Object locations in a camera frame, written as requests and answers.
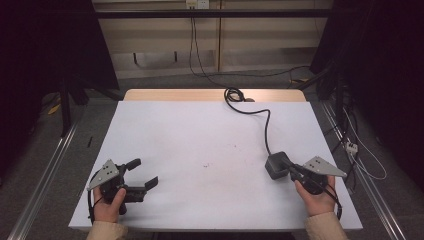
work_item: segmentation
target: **white table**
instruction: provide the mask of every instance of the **white table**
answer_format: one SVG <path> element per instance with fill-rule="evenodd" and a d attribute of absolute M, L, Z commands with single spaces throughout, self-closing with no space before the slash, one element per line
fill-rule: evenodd
<path fill-rule="evenodd" d="M 334 164 L 307 102 L 237 103 L 253 111 L 269 108 L 272 153 L 285 151 L 302 164 L 318 155 Z M 265 170 L 266 115 L 246 116 L 224 102 L 120 102 L 91 175 L 107 159 L 124 164 L 141 158 L 126 183 L 159 184 L 143 203 L 127 204 L 120 223 L 142 231 L 293 231 L 307 217 L 289 177 L 274 181 Z M 337 179 L 346 230 L 362 225 L 346 187 Z M 69 226 L 88 230 L 87 192 Z"/>

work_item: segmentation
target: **sleeve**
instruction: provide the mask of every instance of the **sleeve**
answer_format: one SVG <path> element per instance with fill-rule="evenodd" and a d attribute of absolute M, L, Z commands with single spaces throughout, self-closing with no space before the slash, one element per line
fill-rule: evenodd
<path fill-rule="evenodd" d="M 128 233 L 124 225 L 109 222 L 94 221 L 88 233 L 87 240 L 122 240 Z"/>
<path fill-rule="evenodd" d="M 333 212 L 307 218 L 305 227 L 311 240 L 347 239 L 342 225 Z"/>

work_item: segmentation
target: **electrical outlet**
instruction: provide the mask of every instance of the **electrical outlet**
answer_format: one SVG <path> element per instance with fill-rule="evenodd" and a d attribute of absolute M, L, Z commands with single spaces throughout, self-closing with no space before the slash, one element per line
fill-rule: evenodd
<path fill-rule="evenodd" d="M 209 9 L 209 0 L 197 0 L 197 9 Z"/>
<path fill-rule="evenodd" d="M 197 9 L 197 0 L 186 0 L 187 9 Z"/>
<path fill-rule="evenodd" d="M 358 145 L 351 143 L 351 142 L 347 142 L 346 143 L 346 152 L 355 156 L 355 154 L 358 152 Z"/>

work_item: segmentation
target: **finger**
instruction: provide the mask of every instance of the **finger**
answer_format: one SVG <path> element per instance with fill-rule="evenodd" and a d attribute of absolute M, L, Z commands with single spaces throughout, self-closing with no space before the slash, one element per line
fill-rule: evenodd
<path fill-rule="evenodd" d="M 116 193 L 115 197 L 113 198 L 112 203 L 110 204 L 114 209 L 118 210 L 121 204 L 124 202 L 125 194 L 127 191 L 125 188 L 119 189 L 119 191 Z"/>
<path fill-rule="evenodd" d="M 94 202 L 99 201 L 102 198 L 102 192 L 100 192 L 100 187 L 95 187 L 93 189 Z"/>
<path fill-rule="evenodd" d="M 298 180 L 294 181 L 294 185 L 296 186 L 296 191 L 299 193 L 300 197 L 302 197 L 303 200 L 306 200 L 306 198 L 309 196 L 308 191 L 306 191 L 306 189 Z"/>

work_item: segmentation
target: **hand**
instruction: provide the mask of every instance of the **hand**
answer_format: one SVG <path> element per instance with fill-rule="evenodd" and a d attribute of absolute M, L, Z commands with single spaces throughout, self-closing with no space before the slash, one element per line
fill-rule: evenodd
<path fill-rule="evenodd" d="M 296 190 L 300 197 L 305 202 L 306 210 L 310 217 L 327 212 L 334 212 L 334 206 L 336 203 L 327 193 L 323 192 L 319 195 L 312 195 L 303 188 L 299 181 L 296 180 L 294 184 L 296 185 Z M 336 185 L 336 179 L 334 176 L 328 176 L 328 185 L 334 189 L 334 186 Z M 327 190 L 330 193 L 335 194 L 328 186 Z"/>
<path fill-rule="evenodd" d="M 97 202 L 100 199 L 100 201 L 97 202 L 97 204 L 94 206 L 94 217 L 96 221 L 117 223 L 118 217 L 119 217 L 119 207 L 124 201 L 126 193 L 127 192 L 125 188 L 119 189 L 112 203 L 108 204 L 102 198 L 102 193 L 100 192 L 100 188 L 99 187 L 94 188 L 93 190 L 94 202 Z"/>

